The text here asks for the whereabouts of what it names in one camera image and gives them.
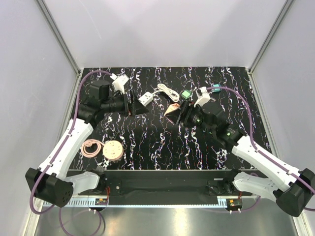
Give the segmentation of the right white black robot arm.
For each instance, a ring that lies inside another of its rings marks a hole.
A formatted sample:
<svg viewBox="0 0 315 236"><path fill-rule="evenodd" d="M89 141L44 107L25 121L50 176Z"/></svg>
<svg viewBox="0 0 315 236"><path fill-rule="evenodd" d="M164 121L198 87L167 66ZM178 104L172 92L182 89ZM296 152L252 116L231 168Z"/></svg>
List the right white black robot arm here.
<svg viewBox="0 0 315 236"><path fill-rule="evenodd" d="M308 168L299 170L259 146L250 135L228 122L221 107L184 101L182 105L170 105L164 115L173 124L199 128L220 148L247 161L266 176L252 177L234 170L223 183L227 194L240 191L259 195L293 217L306 210L315 194L314 172Z"/></svg>

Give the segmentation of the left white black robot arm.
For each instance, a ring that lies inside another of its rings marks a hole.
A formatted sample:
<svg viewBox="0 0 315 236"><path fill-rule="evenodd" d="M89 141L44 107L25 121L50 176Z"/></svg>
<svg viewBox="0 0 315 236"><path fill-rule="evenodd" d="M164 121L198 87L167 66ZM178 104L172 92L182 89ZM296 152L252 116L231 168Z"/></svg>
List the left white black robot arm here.
<svg viewBox="0 0 315 236"><path fill-rule="evenodd" d="M107 81L90 84L86 99L76 103L74 116L53 151L37 169L27 170L25 177L31 191L29 204L33 213L40 213L34 207L34 198L62 208L73 195L87 190L100 195L106 190L106 182L97 173L85 171L68 177L67 172L79 148L106 113L125 116L148 113L134 91L129 95L120 91L112 93L110 87Z"/></svg>

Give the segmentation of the pink cube plug adapter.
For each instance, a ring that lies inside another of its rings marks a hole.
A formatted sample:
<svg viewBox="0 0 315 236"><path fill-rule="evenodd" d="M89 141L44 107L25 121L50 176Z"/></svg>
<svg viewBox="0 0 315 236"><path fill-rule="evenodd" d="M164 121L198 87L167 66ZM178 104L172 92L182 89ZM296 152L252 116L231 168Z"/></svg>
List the pink cube plug adapter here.
<svg viewBox="0 0 315 236"><path fill-rule="evenodd" d="M168 113L173 112L173 111L179 109L180 106L181 106L181 105L178 104L178 103L170 104L170 105L168 106L168 108L166 109L164 115L166 116Z"/></svg>

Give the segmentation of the white power strip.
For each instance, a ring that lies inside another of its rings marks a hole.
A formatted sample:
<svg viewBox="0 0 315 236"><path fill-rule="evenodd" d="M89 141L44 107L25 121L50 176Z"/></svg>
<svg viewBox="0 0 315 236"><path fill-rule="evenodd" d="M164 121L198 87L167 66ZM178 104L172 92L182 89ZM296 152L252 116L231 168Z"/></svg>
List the white power strip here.
<svg viewBox="0 0 315 236"><path fill-rule="evenodd" d="M143 105L143 106L147 106L148 104L150 104L153 100L153 96L154 94L151 92L145 92L142 96L139 97L139 102Z"/></svg>

